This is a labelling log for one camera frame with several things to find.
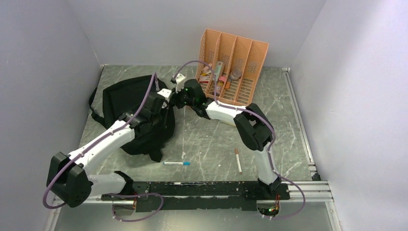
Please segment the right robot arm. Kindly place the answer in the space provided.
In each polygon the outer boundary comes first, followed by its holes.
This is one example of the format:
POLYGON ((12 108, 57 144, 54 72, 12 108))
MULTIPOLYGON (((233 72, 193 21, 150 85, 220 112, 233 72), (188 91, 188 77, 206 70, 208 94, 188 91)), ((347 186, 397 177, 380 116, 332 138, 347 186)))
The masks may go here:
POLYGON ((234 125, 244 145, 254 152, 260 194, 272 199, 278 193, 281 179, 275 169, 272 145, 274 128, 257 104, 235 106, 206 97, 196 79, 184 77, 171 80, 174 84, 171 102, 177 107, 190 107, 199 117, 234 125))

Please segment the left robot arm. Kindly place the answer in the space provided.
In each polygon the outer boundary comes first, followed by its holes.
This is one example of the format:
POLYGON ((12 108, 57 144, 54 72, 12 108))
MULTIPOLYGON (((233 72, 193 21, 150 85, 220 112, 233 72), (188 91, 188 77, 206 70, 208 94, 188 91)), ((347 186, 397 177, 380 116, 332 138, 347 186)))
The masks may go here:
POLYGON ((69 207, 77 207, 89 197, 103 194, 129 199, 134 194, 131 177, 121 171, 103 175, 92 172, 123 146, 130 145, 136 152, 146 154, 153 135, 164 127, 172 94, 169 89, 150 92, 134 114, 122 114, 105 132, 83 147, 69 154, 55 154, 50 163, 43 205, 56 209, 55 205, 47 203, 49 192, 69 207))

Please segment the black student backpack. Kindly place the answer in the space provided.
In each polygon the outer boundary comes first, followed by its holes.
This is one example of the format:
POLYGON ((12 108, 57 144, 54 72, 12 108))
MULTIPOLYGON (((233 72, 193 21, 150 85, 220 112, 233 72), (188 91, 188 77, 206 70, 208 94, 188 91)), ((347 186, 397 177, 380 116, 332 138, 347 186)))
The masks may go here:
MULTIPOLYGON (((91 107, 91 117, 104 128, 109 128, 119 120, 119 117, 128 111, 136 113, 143 106, 150 92, 158 92, 156 88, 165 89, 166 84, 161 81, 151 80, 151 76, 134 77, 117 82, 102 92, 102 112, 99 115, 91 107)), ((124 144, 121 148, 129 155, 145 154, 152 161, 161 162, 162 149, 175 132, 175 115, 173 107, 169 106, 166 118, 166 127, 157 132, 135 137, 134 140, 124 144)))

